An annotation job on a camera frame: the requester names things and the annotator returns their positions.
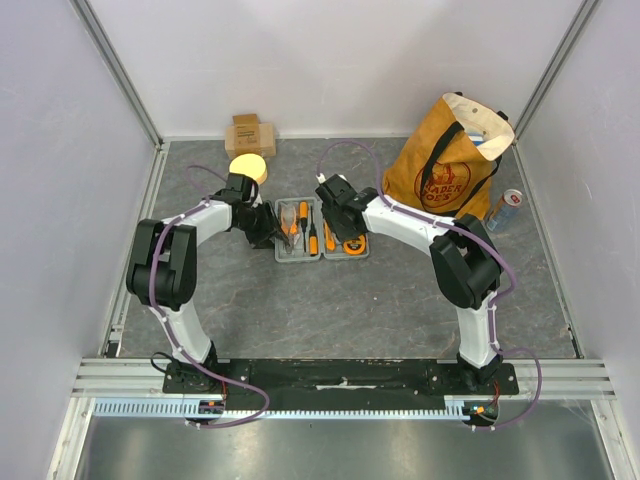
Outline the orange utility knife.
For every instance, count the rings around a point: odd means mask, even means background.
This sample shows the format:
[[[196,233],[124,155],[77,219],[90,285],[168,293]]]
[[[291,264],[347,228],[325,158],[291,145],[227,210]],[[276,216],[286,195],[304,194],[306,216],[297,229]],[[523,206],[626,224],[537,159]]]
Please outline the orange utility knife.
[[[326,251],[335,252],[337,247],[336,239],[327,222],[324,222],[324,238]]]

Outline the orange handled pliers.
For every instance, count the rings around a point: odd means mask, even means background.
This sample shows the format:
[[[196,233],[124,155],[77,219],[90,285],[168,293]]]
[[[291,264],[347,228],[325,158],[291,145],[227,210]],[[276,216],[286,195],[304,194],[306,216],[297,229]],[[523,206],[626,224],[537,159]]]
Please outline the orange handled pliers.
[[[289,202],[281,204],[280,222],[286,237],[285,252],[292,254],[300,238],[297,203]]]

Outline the orange tape measure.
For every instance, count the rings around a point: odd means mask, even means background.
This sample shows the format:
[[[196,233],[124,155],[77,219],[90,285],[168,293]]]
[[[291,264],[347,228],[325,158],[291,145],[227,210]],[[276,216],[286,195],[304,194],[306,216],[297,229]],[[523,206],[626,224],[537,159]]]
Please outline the orange tape measure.
[[[361,235],[355,239],[345,241],[342,244],[343,251],[352,256],[358,256],[365,253],[367,248],[367,241],[364,235]]]

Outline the orange screwdriver thick shaft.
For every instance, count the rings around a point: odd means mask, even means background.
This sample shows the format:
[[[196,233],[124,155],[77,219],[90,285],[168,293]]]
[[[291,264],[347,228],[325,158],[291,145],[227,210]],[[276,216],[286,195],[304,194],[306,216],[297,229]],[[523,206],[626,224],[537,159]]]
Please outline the orange screwdriver thick shaft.
[[[309,255],[311,257],[314,257],[318,255],[319,247],[318,247],[318,236],[317,236],[317,229],[315,225],[313,207],[309,208],[308,219],[309,219]]]

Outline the grey plastic tool case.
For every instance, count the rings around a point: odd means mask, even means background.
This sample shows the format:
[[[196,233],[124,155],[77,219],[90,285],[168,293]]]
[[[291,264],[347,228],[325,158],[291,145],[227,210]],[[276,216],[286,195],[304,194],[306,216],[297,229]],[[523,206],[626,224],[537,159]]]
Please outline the grey plastic tool case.
[[[318,247],[319,247],[319,253],[317,256],[314,256],[314,257],[311,257],[309,255],[309,219],[308,219],[308,227],[307,227],[307,233],[306,233],[307,253],[303,252],[303,244],[302,244],[303,240],[302,240],[302,233],[301,233],[300,224],[299,224],[299,204],[301,201],[306,201],[309,205],[309,208],[313,207],[313,211],[314,211],[314,219],[315,219],[315,225],[317,229]],[[281,204],[289,203],[289,202],[295,202],[298,204],[298,225],[299,225],[299,231],[300,231],[300,238],[292,254],[287,254],[285,252],[286,237],[284,240],[281,240],[281,239],[275,240],[274,256],[277,263],[280,263],[280,264],[308,263],[308,262],[319,261],[322,257],[324,257],[327,260],[360,260],[360,259],[365,259],[369,256],[370,247],[369,247],[368,238],[366,235],[364,236],[366,237],[367,248],[365,253],[362,255],[352,256],[352,255],[346,254],[342,248],[342,244],[344,242],[340,242],[335,235],[334,237],[336,239],[336,245],[337,245],[336,251],[335,252],[326,251],[325,238],[324,238],[324,222],[326,221],[324,220],[324,217],[322,215],[321,202],[316,198],[293,197],[293,198],[278,199],[275,202],[275,213],[279,222],[280,222]]]

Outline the orange screwdriver thin shaft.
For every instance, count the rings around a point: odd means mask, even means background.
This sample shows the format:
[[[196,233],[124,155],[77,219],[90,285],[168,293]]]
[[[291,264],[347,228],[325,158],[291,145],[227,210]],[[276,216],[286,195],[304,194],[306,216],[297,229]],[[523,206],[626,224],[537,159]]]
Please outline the orange screwdriver thin shaft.
[[[308,227],[308,215],[309,215],[309,205],[306,201],[301,201],[299,204],[299,224],[302,233],[302,244],[303,244],[303,252],[307,253],[307,227]]]

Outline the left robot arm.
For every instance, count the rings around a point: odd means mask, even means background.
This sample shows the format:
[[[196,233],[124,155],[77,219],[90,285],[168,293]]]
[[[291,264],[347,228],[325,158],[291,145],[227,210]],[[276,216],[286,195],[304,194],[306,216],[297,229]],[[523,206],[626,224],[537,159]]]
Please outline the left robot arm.
[[[182,379],[201,393],[219,384],[213,341],[204,332],[193,296],[198,281],[198,249],[214,236],[239,230],[254,249],[275,246],[283,231],[274,206],[263,201],[253,178],[231,173],[224,188],[174,217],[143,219],[135,230],[126,288],[162,325],[172,349],[166,379]]]

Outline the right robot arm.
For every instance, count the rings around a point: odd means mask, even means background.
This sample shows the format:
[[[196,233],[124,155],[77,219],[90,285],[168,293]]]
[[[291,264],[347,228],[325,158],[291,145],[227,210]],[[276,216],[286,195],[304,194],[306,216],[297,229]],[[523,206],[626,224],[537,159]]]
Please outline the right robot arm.
[[[340,241],[385,235],[429,256],[441,294],[456,309],[459,384],[469,393],[483,392],[502,362],[490,326],[490,302],[502,267],[487,251],[493,244],[480,221],[471,215],[460,220],[429,215],[379,195],[373,187],[358,192],[340,175],[319,174],[317,180],[322,215]]]

